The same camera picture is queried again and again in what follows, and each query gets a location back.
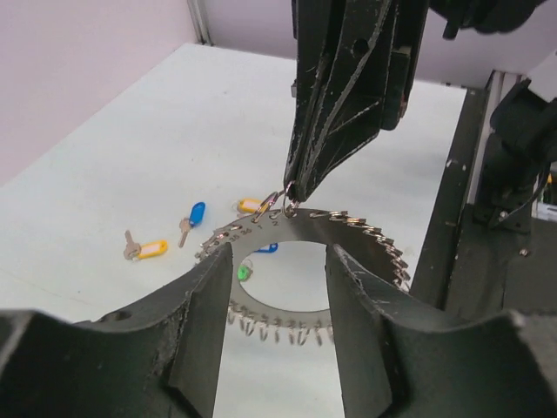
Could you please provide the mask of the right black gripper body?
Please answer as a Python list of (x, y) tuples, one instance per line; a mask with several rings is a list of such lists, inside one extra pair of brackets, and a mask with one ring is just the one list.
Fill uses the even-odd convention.
[(392, 131), (406, 113), (426, 22), (428, 1), (394, 1), (393, 41), (381, 128)]

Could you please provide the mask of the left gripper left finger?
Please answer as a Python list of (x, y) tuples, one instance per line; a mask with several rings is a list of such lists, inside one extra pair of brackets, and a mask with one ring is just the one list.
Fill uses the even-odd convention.
[(2, 416), (212, 416), (231, 284), (223, 246), (97, 321), (2, 311)]

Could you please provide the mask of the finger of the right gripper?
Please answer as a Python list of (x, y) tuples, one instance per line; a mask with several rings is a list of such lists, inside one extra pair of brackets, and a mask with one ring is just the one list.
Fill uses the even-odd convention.
[[(334, 131), (346, 131), (350, 158), (381, 129), (394, 1), (346, 2), (345, 23), (328, 85), (339, 87), (343, 81), (347, 85), (336, 103), (338, 115), (326, 122), (333, 124)], [(298, 192), (298, 201), (307, 201), (314, 192)]]
[(346, 1), (294, 1), (292, 23), (297, 41), (297, 72), (292, 95), (295, 118), (288, 151), (284, 188), (313, 192), (325, 176), (348, 158), (346, 131), (333, 130), (328, 118), (339, 113), (336, 103), (346, 88), (330, 87), (345, 23)]

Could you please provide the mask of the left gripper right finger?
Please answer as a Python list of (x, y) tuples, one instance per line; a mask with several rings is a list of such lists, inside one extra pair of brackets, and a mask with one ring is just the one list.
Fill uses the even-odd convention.
[(327, 249), (326, 279), (346, 416), (555, 416), (554, 313), (455, 318), (340, 246)]

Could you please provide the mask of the metal ring key organizer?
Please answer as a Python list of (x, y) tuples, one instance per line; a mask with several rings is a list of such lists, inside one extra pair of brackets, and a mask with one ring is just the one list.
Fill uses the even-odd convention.
[[(333, 339), (325, 253), (341, 246), (361, 265), (406, 291), (422, 242), (421, 216), (396, 193), (359, 197), (355, 192), (317, 192), (295, 210), (283, 200), (262, 214), (238, 218), (231, 205), (238, 191), (205, 197), (205, 238), (196, 257), (232, 249), (228, 331), (256, 342), (304, 346)], [(275, 253), (256, 253), (278, 243)], [(240, 263), (253, 275), (239, 282)]]

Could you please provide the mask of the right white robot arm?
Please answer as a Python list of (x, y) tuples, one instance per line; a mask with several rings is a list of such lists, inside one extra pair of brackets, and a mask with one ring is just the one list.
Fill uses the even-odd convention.
[[(295, 1), (295, 119), (285, 165), (286, 214), (308, 200), (325, 176), (393, 130), (406, 112), (426, 15), (446, 22), (443, 37), (518, 29), (535, 1)], [(556, 103), (516, 83), (490, 117), (496, 144), (480, 173), (476, 219), (515, 228), (547, 182), (556, 160)]]

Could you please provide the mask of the yellow tag key far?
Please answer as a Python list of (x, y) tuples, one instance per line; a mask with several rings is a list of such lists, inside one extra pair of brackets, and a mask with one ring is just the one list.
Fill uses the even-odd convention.
[(149, 259), (160, 256), (168, 250), (168, 243), (163, 239), (141, 245), (132, 238), (129, 230), (124, 232), (124, 237), (126, 245), (123, 255), (126, 260)]

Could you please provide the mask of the yellow tag key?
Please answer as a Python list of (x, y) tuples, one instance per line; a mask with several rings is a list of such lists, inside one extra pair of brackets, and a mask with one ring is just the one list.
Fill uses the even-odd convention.
[(126, 260), (149, 259), (160, 256), (168, 250), (168, 243), (163, 239), (141, 245), (132, 238), (129, 230), (124, 232), (124, 237), (126, 245), (123, 255)]
[(262, 201), (253, 198), (243, 198), (238, 200), (234, 205), (237, 212), (237, 217), (242, 218), (254, 214), (261, 206)]

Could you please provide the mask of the green tag key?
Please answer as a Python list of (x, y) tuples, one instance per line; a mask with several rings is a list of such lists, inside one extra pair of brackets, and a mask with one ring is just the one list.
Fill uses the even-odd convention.
[(253, 275), (253, 264), (249, 259), (243, 260), (237, 270), (237, 277), (239, 282), (246, 282)]

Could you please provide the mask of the yellow tag key right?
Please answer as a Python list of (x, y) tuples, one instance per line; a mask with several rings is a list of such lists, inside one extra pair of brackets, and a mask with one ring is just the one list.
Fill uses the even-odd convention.
[(253, 198), (243, 198), (238, 200), (234, 205), (237, 212), (237, 217), (242, 218), (254, 214), (261, 206), (262, 201)]

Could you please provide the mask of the blue tag key far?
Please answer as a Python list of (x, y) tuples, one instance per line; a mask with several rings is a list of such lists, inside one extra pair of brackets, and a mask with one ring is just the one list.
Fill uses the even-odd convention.
[(192, 228), (199, 226), (205, 216), (206, 204), (203, 201), (195, 203), (190, 210), (190, 213), (185, 218), (181, 219), (179, 222), (180, 228), (180, 239), (178, 242), (178, 247), (183, 248), (187, 239), (187, 236)]

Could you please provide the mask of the blue tag key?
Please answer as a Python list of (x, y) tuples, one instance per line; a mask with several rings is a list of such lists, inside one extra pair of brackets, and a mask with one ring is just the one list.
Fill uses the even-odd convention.
[(183, 248), (187, 239), (187, 236), (192, 228), (199, 226), (205, 216), (206, 204), (203, 201), (195, 203), (190, 210), (190, 213), (185, 218), (181, 219), (179, 222), (180, 228), (180, 239), (178, 242), (178, 247)]
[(271, 243), (256, 250), (256, 253), (275, 253), (279, 248), (278, 243)]

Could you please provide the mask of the blue tag key near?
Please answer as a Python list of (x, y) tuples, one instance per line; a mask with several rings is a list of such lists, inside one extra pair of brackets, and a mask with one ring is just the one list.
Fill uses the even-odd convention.
[(256, 253), (275, 253), (279, 248), (278, 243), (271, 243), (256, 250)]

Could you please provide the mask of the right aluminium frame post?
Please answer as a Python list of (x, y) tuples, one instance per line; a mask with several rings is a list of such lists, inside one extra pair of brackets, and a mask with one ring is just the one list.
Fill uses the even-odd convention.
[(187, 4), (198, 43), (213, 46), (205, 1), (188, 0)]

